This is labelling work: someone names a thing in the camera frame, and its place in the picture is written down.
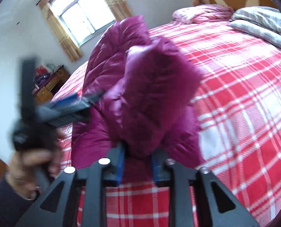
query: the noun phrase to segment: screw head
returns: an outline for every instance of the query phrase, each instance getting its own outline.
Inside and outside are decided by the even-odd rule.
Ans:
[[[199,170],[202,174],[208,174],[210,172],[210,169],[205,166],[201,167]]]
[[[64,172],[65,172],[65,173],[68,173],[68,174],[71,174],[71,173],[75,172],[75,167],[73,167],[73,166],[68,166],[68,167],[66,167],[66,168],[64,169]]]
[[[175,164],[175,160],[174,159],[166,159],[166,164],[171,166],[171,165],[174,165]]]
[[[99,159],[98,163],[101,165],[108,165],[111,162],[109,158],[101,158]]]

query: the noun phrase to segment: window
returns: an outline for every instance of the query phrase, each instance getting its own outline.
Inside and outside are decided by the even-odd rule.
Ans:
[[[105,0],[54,0],[51,5],[79,45],[115,20]]]

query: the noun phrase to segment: plaid pattern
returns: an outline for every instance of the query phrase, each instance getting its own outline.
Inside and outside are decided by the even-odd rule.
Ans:
[[[150,34],[172,40],[203,72],[191,102],[201,122],[205,166],[266,226],[281,209],[281,51],[233,30],[228,22],[173,22]],[[55,98],[80,93],[85,68],[86,64],[81,66]],[[65,167],[70,165],[72,127],[64,130],[68,134],[63,141]],[[168,189],[156,188],[152,182],[108,188],[107,223],[167,226],[168,199]]]

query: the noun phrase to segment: puffer jacket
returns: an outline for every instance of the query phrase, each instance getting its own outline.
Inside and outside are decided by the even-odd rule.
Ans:
[[[88,62],[83,95],[106,93],[90,109],[88,124],[73,125],[72,165],[90,166],[121,139],[130,155],[125,182],[151,179],[149,155],[157,147],[185,166],[201,164],[200,126],[190,103],[200,79],[171,41],[149,37],[142,16],[114,23]]]

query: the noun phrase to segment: dark sleeve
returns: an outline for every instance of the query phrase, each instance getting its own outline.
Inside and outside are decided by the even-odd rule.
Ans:
[[[33,202],[15,193],[3,175],[0,182],[0,227],[14,227]]]

